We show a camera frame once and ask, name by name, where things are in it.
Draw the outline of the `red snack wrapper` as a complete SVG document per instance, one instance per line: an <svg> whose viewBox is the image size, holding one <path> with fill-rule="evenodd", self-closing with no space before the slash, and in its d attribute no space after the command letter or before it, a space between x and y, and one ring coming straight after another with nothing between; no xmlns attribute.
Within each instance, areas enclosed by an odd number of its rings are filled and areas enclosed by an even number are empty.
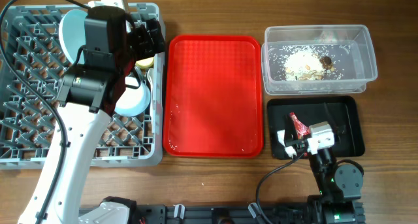
<svg viewBox="0 0 418 224"><path fill-rule="evenodd" d="M305 126L296 116L294 112L291 112L289 114L291 121L293 122L293 125L295 127L295 131L298 138L303 138L306 135L310 134L310 129Z"/></svg>

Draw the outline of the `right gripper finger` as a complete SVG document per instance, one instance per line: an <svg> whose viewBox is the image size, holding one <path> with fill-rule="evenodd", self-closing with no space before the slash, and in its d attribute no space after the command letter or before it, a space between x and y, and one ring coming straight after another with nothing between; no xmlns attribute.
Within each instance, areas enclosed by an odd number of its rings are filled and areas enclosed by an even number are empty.
<svg viewBox="0 0 418 224"><path fill-rule="evenodd" d="M284 142L286 146L294 146L298 142L298 135L295 128L295 124L290 115L285 116L285 135Z"/></svg>
<svg viewBox="0 0 418 224"><path fill-rule="evenodd" d="M340 128L339 128L339 126L337 126L337 124L334 120L334 117L329 110L329 107L328 107L327 103L324 103L324 108L325 108L325 113L327 115L327 121L328 121L329 125L331 126L332 131L334 132L335 135L339 135L340 134Z"/></svg>

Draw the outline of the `white tissue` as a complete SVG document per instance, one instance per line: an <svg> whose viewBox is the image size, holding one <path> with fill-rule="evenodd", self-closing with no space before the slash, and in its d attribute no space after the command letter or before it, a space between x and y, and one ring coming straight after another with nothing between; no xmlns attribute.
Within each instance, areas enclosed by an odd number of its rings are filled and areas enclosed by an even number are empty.
<svg viewBox="0 0 418 224"><path fill-rule="evenodd" d="M278 142L284 147L286 154L293 159L297 155L297 152L294 147L285 145L285 129L278 131L277 137Z"/></svg>

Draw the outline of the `light blue plate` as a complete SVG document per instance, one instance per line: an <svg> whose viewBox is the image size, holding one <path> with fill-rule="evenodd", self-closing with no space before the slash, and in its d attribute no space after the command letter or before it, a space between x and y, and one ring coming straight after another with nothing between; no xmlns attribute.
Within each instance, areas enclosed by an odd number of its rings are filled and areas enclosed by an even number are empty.
<svg viewBox="0 0 418 224"><path fill-rule="evenodd" d="M59 23L59 43L71 64L76 61L78 49L86 44L84 21L87 15L83 10L70 10Z"/></svg>

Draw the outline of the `yellow plastic cup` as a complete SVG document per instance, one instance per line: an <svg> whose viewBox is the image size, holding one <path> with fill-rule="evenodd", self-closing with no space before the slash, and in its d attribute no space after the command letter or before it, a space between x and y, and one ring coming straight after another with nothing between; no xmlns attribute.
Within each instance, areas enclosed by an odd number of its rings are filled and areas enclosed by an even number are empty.
<svg viewBox="0 0 418 224"><path fill-rule="evenodd" d="M153 64L154 64L154 57L149 57L146 59L138 60L135 63L135 66L138 67L139 69L149 69L153 67Z"/></svg>

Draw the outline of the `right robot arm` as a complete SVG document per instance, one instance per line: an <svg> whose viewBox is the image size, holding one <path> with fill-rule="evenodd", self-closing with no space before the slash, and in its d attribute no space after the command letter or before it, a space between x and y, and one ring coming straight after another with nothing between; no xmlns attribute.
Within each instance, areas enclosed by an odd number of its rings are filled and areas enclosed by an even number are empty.
<svg viewBox="0 0 418 224"><path fill-rule="evenodd" d="M359 202L364 169L350 159L337 160L332 147L340 140L339 131L328 121L310 126L294 112L285 116L280 142L289 157L307 157L319 195L310 195L303 210L304 223L365 223Z"/></svg>

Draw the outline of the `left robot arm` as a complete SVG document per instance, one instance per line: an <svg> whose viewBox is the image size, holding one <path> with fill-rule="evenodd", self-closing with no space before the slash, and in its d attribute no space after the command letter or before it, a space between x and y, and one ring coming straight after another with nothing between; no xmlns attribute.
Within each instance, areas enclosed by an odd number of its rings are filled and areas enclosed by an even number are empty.
<svg viewBox="0 0 418 224"><path fill-rule="evenodd" d="M61 76L57 126L39 181L20 223L77 223L94 151L113 113L136 116L140 84L130 77L138 60L165 51L157 18L135 25L123 8L72 10L59 41L76 58Z"/></svg>

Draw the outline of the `food leftovers rice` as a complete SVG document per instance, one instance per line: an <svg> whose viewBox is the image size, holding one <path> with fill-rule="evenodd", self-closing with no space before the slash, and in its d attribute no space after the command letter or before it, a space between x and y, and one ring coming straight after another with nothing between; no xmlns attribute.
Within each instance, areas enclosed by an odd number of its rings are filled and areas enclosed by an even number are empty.
<svg viewBox="0 0 418 224"><path fill-rule="evenodd" d="M336 44L280 45L268 49L274 81L341 80L352 64L351 47Z"/></svg>

